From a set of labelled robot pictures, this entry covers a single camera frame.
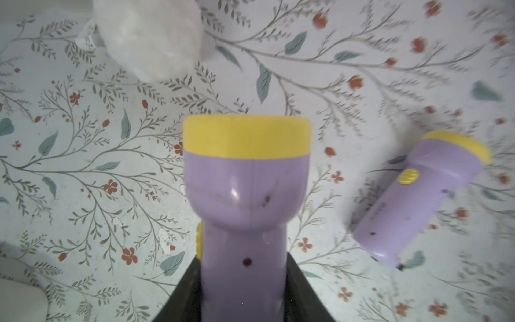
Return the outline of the purple flashlight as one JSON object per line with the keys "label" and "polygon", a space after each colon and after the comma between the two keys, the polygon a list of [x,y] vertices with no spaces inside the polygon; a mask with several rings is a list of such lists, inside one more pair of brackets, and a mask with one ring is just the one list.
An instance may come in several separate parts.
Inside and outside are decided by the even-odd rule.
{"label": "purple flashlight", "polygon": [[452,131],[425,134],[406,166],[363,216],[354,240],[376,261],[398,269],[400,253],[428,224],[447,194],[469,185],[489,165],[478,140]]}
{"label": "purple flashlight", "polygon": [[307,192],[311,137],[300,117],[186,118],[185,190],[203,229],[203,321],[283,320],[287,225]]}

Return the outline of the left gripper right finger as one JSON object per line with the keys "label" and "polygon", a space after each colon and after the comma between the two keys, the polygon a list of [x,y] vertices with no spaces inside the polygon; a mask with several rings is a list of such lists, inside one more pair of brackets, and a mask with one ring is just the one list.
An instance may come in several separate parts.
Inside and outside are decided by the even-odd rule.
{"label": "left gripper right finger", "polygon": [[335,322],[290,253],[287,253],[286,271],[284,320]]}

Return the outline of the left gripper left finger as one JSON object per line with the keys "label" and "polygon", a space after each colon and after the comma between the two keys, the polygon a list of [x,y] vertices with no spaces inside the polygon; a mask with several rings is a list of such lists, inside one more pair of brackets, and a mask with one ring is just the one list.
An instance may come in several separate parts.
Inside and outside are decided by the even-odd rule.
{"label": "left gripper left finger", "polygon": [[201,322],[201,262],[193,258],[153,322]]}

